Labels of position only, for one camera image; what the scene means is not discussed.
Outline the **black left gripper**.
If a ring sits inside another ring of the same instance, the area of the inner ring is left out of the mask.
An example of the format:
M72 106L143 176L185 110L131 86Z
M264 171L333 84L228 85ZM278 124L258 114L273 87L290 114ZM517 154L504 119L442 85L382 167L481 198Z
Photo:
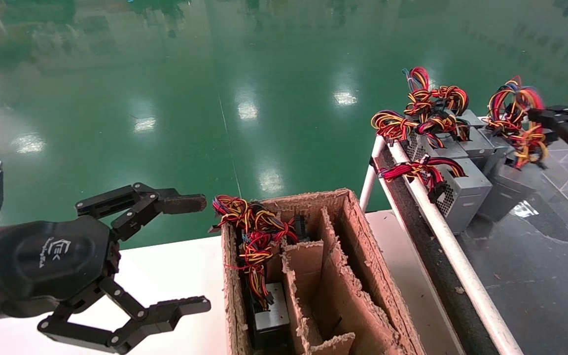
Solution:
M205 296L144 307L111 278L119 269L119 245L160 214L200 212L203 194L181 195L137 182L77 202L79 218L0 227L0 317L43 319L37 330L55 342L126 355L146 337L175 330L181 317L211 310ZM97 219L120 213L110 229ZM70 322L107 296L128 316L117 330Z

